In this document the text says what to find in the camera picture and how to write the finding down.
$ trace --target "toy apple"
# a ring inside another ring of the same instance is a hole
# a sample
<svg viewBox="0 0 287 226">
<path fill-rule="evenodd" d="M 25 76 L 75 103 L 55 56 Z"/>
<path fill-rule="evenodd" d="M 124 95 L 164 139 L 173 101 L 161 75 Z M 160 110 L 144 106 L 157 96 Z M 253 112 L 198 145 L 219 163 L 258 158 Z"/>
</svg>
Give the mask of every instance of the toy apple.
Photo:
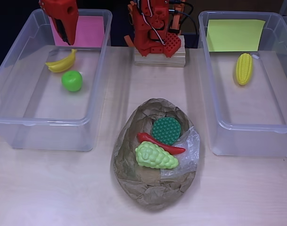
<svg viewBox="0 0 287 226">
<path fill-rule="evenodd" d="M 65 72 L 62 76 L 62 84 L 68 91 L 79 91 L 82 87 L 82 75 L 78 71 Z"/>
</svg>

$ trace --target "paper bag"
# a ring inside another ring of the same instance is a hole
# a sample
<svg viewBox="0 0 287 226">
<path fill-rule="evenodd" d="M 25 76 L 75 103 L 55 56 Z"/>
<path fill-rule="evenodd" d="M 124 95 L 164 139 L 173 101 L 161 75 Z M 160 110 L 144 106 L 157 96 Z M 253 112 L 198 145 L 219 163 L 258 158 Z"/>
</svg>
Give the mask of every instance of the paper bag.
<svg viewBox="0 0 287 226">
<path fill-rule="evenodd" d="M 173 117 L 181 125 L 178 146 L 186 147 L 175 155 L 179 166 L 175 169 L 152 169 L 137 164 L 135 148 L 137 134 L 151 133 L 153 122 Z M 138 204 L 159 210 L 179 199 L 195 178 L 199 158 L 199 136 L 183 111 L 165 99 L 151 99 L 139 106 L 122 129 L 113 151 L 114 173 L 122 189 Z"/>
</svg>

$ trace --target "clear plastic container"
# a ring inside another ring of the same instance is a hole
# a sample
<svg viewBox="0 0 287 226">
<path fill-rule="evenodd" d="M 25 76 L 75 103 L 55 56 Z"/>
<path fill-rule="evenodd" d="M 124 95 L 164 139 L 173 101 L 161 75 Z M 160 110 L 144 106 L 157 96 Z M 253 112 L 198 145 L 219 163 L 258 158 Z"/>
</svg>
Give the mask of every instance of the clear plastic container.
<svg viewBox="0 0 287 226">
<path fill-rule="evenodd" d="M 13 148 L 89 151 L 95 145 L 112 14 L 80 9 L 79 15 L 102 16 L 105 28 L 102 48 L 78 48 L 76 53 L 71 70 L 83 76 L 80 91 L 65 90 L 62 73 L 52 73 L 45 65 L 66 57 L 71 48 L 54 45 L 49 19 L 41 9 L 29 16 L 0 67 L 0 135 Z"/>
<path fill-rule="evenodd" d="M 210 19 L 259 19 L 265 25 L 253 77 L 240 87 L 234 68 L 241 52 L 209 52 Z M 211 150 L 217 155 L 287 157 L 287 26 L 279 14 L 202 12 L 199 70 Z"/>
</svg>

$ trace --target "table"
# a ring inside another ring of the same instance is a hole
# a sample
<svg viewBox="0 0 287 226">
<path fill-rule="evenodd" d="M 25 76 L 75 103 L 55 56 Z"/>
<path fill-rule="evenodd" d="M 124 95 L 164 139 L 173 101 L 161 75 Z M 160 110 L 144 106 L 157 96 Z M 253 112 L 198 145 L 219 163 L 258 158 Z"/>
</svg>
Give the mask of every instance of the table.
<svg viewBox="0 0 287 226">
<path fill-rule="evenodd" d="M 0 137 L 0 226 L 287 226 L 287 158 L 214 155 L 207 142 L 197 57 L 182 68 L 138 67 L 132 49 L 111 47 L 97 146 L 81 152 L 14 150 Z M 150 212 L 121 189 L 111 155 L 138 105 L 166 98 L 201 135 L 197 176 L 181 199 Z"/>
</svg>

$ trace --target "yellow banana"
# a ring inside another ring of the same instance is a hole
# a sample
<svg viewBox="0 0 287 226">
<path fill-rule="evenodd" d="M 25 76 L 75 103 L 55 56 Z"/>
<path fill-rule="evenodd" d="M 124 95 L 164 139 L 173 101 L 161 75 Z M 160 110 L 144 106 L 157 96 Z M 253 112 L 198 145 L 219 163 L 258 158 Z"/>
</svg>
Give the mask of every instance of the yellow banana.
<svg viewBox="0 0 287 226">
<path fill-rule="evenodd" d="M 47 62 L 48 69 L 52 72 L 58 73 L 68 70 L 75 62 L 76 49 L 72 49 L 69 56 L 54 62 Z"/>
</svg>

